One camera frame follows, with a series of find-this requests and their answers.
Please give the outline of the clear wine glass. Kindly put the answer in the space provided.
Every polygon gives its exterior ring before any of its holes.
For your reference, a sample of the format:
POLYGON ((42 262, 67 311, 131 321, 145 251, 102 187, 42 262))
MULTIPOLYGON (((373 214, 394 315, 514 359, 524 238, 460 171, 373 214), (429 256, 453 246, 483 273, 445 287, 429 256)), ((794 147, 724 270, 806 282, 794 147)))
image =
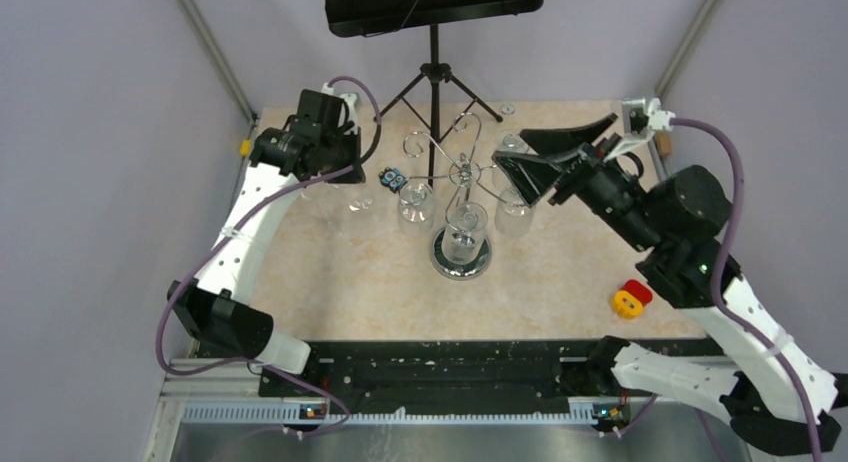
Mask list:
POLYGON ((321 222, 326 229, 335 231, 339 228, 337 210, 341 205, 343 195, 344 192, 340 185, 315 184, 303 190, 301 199, 311 217, 321 222))
POLYGON ((345 204, 350 212, 365 214, 373 207, 374 194, 373 187, 368 183, 350 185, 345 195, 345 204))

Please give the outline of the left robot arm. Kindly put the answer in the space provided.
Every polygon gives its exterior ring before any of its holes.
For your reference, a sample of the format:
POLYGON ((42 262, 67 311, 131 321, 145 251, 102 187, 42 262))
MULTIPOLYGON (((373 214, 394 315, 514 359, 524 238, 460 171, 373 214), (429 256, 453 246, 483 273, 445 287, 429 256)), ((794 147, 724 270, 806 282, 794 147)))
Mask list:
POLYGON ((255 281, 270 243, 307 182, 360 183, 361 129, 357 96, 330 87, 305 89, 280 128, 255 139, 236 201, 207 259, 168 291, 186 332, 223 357, 276 367, 297 395, 319 386, 310 346, 251 307, 255 281))

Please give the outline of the clear wine glass back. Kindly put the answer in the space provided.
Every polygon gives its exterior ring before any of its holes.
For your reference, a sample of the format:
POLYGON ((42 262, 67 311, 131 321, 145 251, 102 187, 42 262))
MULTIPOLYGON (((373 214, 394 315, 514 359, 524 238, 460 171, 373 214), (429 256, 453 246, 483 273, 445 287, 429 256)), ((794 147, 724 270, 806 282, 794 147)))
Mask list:
POLYGON ((373 207, 374 194, 373 187, 368 183, 350 185, 345 195, 345 204, 350 212, 365 214, 373 207))

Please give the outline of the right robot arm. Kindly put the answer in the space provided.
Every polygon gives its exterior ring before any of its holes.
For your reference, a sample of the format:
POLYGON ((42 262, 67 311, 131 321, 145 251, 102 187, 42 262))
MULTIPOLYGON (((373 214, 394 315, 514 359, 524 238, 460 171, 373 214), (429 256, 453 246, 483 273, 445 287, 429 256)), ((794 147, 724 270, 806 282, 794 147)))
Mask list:
POLYGON ((692 165, 651 189, 626 172, 628 140, 610 134, 611 118, 564 129, 526 129, 525 153, 496 151, 495 165, 521 200, 583 202, 633 249, 648 286, 700 326, 731 360, 711 368, 650 351, 622 338, 598 341, 586 362, 596 392, 643 391, 712 415, 748 445, 778 457, 831 451, 841 432, 833 411, 847 404, 847 377, 816 364, 756 297, 730 248, 744 202, 739 154, 718 128, 674 115, 647 119, 649 131, 693 128, 725 149, 733 191, 692 165))

